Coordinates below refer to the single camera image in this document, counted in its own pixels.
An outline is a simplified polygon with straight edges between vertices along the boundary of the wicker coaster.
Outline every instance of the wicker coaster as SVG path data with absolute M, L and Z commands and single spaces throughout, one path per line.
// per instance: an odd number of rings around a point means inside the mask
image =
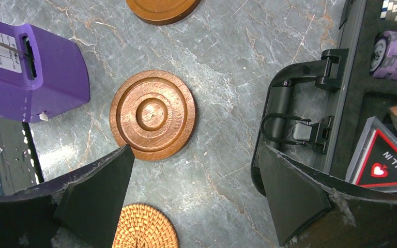
M 123 208 L 112 248 L 178 247 L 176 232 L 160 211 L 143 204 Z

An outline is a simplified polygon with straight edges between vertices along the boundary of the wooden coaster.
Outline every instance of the wooden coaster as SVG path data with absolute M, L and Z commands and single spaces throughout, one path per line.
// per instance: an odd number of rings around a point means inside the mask
M 126 0 L 127 5 L 146 23 L 167 25 L 189 15 L 200 0 Z
M 112 248 L 179 248 L 170 221 L 157 209 L 143 204 L 123 207 Z
M 110 128 L 119 146 L 140 160 L 161 160 L 188 142 L 195 103 L 187 86 L 166 71 L 143 71 L 119 88 L 110 107 Z

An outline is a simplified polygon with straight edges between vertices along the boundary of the black foam insert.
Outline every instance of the black foam insert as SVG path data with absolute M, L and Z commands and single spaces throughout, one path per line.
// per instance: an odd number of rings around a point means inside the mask
M 376 36 L 387 30 L 397 31 L 397 22 L 380 20 L 382 4 L 380 0 L 368 0 L 361 23 L 330 171 L 331 175 L 341 179 L 346 176 L 366 119 L 376 116 L 383 120 L 388 107 L 397 104 L 397 81 L 375 79 L 369 75 Z

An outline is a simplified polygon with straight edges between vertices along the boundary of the purple plastic container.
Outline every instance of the purple plastic container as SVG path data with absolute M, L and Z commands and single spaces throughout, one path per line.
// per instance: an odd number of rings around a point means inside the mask
M 28 53 L 30 59 L 0 46 L 0 116 L 36 123 L 45 112 L 51 118 L 90 99 L 89 77 L 83 56 L 74 42 L 23 24 L 0 22 L 0 42 Z

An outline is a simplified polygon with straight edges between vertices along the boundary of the gray marble surface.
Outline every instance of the gray marble surface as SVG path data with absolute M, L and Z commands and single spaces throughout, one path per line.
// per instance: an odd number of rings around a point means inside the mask
M 130 76 L 161 69 L 192 91 L 198 123 L 187 146 L 159 162 L 136 160 L 125 204 L 147 203 L 173 222 L 181 247 L 275 247 L 266 198 L 250 162 L 266 91 L 283 67 L 335 48 L 344 0 L 202 0 L 169 26 L 140 21 L 124 0 L 0 0 L 0 20 L 31 23 L 76 42 L 89 71 L 91 101 L 32 125 L 51 180 L 113 151 L 110 103 Z M 327 95 L 296 90 L 294 113 L 322 117 Z M 311 164 L 310 148 L 287 153 Z

